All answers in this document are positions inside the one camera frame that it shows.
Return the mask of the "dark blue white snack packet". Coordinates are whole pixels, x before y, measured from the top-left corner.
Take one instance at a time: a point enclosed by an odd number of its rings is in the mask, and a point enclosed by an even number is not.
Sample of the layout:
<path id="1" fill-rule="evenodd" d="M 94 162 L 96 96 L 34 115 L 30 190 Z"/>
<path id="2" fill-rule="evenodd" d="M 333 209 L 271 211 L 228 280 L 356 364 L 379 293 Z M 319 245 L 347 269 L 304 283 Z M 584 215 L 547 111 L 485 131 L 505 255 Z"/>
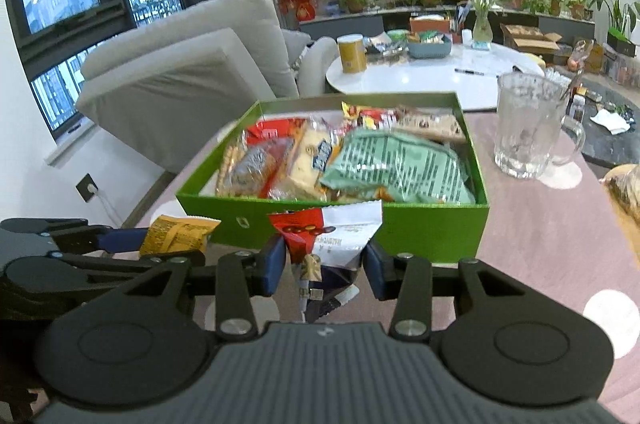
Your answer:
<path id="1" fill-rule="evenodd" d="M 269 220 L 288 249 L 300 314 L 312 323 L 355 282 L 361 253 L 382 226 L 383 203 L 314 207 L 271 214 Z"/>

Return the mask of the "yellow snack packet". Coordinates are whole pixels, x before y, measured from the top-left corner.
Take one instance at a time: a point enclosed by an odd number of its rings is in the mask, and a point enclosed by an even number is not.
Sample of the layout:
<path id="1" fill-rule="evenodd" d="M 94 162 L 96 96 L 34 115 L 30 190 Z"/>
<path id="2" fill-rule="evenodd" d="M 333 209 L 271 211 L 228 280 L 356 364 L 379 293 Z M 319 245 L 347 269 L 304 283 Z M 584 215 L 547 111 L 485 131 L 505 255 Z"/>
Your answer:
<path id="1" fill-rule="evenodd" d="M 141 256 L 169 256 L 182 252 L 206 253 L 210 234 L 220 220 L 160 215 L 149 226 L 139 248 Z"/>

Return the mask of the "clear bag brown biscuits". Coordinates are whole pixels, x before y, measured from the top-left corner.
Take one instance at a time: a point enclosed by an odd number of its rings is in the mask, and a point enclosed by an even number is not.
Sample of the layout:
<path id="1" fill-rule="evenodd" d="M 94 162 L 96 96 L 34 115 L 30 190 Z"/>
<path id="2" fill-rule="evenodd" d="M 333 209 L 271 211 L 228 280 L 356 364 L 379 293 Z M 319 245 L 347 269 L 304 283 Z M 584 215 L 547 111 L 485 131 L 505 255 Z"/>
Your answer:
<path id="1" fill-rule="evenodd" d="M 222 157 L 216 196 L 264 196 L 270 180 L 293 147 L 293 142 L 292 138 L 284 137 L 249 144 L 239 138 L 229 144 Z"/>

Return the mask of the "green snack bag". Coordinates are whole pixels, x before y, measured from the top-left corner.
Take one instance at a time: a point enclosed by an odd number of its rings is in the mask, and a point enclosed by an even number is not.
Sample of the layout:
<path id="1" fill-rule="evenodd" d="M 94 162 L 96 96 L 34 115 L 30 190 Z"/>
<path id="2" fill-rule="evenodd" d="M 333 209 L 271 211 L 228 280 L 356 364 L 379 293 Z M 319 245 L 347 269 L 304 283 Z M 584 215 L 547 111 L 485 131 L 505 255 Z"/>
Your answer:
<path id="1" fill-rule="evenodd" d="M 357 128 L 320 184 L 360 200 L 473 205 L 469 175 L 454 150 L 396 130 Z"/>

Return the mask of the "clear bag yellow crackers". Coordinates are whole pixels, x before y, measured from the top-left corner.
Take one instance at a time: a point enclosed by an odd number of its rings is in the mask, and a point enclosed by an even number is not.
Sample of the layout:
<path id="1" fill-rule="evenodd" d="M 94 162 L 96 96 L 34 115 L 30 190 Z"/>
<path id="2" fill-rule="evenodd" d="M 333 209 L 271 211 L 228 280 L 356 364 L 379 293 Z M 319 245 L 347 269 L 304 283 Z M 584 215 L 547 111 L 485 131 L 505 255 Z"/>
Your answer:
<path id="1" fill-rule="evenodd" d="M 342 136 L 335 127 L 322 118 L 307 118 L 274 176 L 268 198 L 278 201 L 329 201 L 332 193 L 321 179 L 340 153 L 341 143 Z"/>

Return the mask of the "red cookie snack bag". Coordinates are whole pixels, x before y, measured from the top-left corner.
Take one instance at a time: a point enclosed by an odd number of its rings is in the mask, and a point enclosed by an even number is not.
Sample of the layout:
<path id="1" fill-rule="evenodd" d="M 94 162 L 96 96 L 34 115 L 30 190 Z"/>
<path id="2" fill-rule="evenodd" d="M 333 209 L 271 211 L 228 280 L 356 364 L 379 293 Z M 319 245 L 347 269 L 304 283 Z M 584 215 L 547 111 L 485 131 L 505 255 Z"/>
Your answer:
<path id="1" fill-rule="evenodd" d="M 294 138 L 305 122 L 304 118 L 262 120 L 244 130 L 245 141 L 254 146 L 270 139 Z"/>

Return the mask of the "red yellow noodle snack bag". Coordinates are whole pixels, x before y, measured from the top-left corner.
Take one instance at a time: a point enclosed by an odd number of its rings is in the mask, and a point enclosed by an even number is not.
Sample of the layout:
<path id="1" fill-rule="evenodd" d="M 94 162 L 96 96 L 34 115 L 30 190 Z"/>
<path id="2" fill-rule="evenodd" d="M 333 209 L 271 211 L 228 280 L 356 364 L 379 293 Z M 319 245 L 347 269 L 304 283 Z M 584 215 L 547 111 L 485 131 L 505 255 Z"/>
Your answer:
<path id="1" fill-rule="evenodd" d="M 398 113 L 394 109 L 356 106 L 342 102 L 344 124 L 349 128 L 391 129 L 398 123 Z"/>

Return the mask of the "beige sofa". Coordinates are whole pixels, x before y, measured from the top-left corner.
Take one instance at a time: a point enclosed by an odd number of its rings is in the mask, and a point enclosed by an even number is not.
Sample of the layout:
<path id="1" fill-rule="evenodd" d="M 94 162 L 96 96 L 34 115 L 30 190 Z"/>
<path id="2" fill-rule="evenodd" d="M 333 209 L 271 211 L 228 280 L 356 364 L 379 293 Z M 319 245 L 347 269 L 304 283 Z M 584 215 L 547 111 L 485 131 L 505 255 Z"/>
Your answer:
<path id="1" fill-rule="evenodd" d="M 255 102 L 324 94 L 337 56 L 281 28 L 272 0 L 206 0 L 93 49 L 76 108 L 176 174 Z"/>

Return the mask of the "clear glass mug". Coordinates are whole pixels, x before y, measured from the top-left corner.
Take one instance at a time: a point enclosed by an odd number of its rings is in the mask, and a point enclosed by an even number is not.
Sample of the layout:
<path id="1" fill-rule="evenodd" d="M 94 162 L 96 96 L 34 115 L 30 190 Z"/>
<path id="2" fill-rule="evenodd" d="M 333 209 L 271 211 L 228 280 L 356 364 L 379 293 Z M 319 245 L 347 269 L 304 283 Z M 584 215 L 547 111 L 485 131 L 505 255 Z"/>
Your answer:
<path id="1" fill-rule="evenodd" d="M 503 173 L 537 179 L 549 165 L 565 165 L 582 152 L 586 131 L 565 114 L 568 98 L 570 80 L 554 71 L 498 77 L 494 162 Z"/>

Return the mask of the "black marker pen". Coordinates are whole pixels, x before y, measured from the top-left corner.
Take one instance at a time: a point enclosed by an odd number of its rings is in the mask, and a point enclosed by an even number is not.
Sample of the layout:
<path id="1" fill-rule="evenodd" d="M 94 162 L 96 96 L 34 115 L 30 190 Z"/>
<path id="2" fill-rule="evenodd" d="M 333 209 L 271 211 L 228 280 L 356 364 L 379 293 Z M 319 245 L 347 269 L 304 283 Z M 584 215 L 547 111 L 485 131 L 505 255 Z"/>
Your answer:
<path id="1" fill-rule="evenodd" d="M 464 75 L 479 75 L 479 76 L 486 75 L 484 72 L 475 71 L 475 70 L 467 70 L 467 69 L 458 69 L 458 68 L 455 68 L 454 72 L 459 73 L 459 74 L 464 74 Z"/>

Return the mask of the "blue snack tray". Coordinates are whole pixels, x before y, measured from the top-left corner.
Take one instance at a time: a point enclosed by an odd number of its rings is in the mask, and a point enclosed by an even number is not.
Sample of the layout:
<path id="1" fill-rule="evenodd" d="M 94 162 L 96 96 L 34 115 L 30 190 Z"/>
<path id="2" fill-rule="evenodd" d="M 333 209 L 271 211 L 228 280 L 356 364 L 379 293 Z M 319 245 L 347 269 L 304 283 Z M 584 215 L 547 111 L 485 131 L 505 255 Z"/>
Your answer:
<path id="1" fill-rule="evenodd" d="M 418 34 L 407 38 L 408 54 L 413 59 L 442 59 L 451 54 L 451 40 L 444 34 L 436 33 L 431 37 Z"/>

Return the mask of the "yellow can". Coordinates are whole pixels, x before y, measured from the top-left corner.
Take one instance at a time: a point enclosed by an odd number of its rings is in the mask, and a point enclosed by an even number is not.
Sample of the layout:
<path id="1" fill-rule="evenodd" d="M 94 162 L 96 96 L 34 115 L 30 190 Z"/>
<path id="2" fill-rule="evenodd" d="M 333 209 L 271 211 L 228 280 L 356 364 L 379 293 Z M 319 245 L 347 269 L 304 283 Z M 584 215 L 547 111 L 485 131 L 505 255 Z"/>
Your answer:
<path id="1" fill-rule="evenodd" d="M 367 69 L 366 50 L 361 34 L 343 35 L 336 42 L 345 74 L 356 74 Z"/>

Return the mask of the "plastic bag of pastries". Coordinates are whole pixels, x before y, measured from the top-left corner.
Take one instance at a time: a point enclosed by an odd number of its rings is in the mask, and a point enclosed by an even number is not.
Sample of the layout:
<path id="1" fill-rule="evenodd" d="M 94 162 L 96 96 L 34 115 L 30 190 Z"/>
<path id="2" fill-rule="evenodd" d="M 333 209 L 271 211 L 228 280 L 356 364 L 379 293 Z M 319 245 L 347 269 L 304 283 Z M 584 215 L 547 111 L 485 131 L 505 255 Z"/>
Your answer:
<path id="1" fill-rule="evenodd" d="M 603 184 L 614 208 L 620 228 L 634 256 L 639 259 L 639 165 L 624 164 L 609 170 Z"/>

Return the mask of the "glass vase with plant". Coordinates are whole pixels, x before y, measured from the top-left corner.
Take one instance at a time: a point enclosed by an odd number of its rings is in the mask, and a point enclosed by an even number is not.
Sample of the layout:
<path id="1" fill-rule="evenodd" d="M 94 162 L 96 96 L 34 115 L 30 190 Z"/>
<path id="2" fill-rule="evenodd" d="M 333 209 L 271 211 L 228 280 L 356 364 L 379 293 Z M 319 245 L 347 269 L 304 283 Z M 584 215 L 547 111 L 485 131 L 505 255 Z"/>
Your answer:
<path id="1" fill-rule="evenodd" d="M 474 12 L 475 23 L 473 26 L 473 42 L 476 44 L 490 44 L 494 34 L 488 19 L 489 13 L 494 8 L 496 0 L 469 0 Z"/>

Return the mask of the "wall socket with plug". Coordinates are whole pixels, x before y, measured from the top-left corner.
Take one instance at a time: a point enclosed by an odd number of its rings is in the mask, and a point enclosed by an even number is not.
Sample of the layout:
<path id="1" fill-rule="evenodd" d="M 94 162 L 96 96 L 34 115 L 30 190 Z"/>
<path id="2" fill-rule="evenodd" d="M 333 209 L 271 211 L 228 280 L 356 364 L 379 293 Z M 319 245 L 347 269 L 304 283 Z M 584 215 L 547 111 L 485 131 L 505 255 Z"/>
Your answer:
<path id="1" fill-rule="evenodd" d="M 90 174 L 85 174 L 76 184 L 76 190 L 86 203 L 99 193 L 99 188 Z"/>

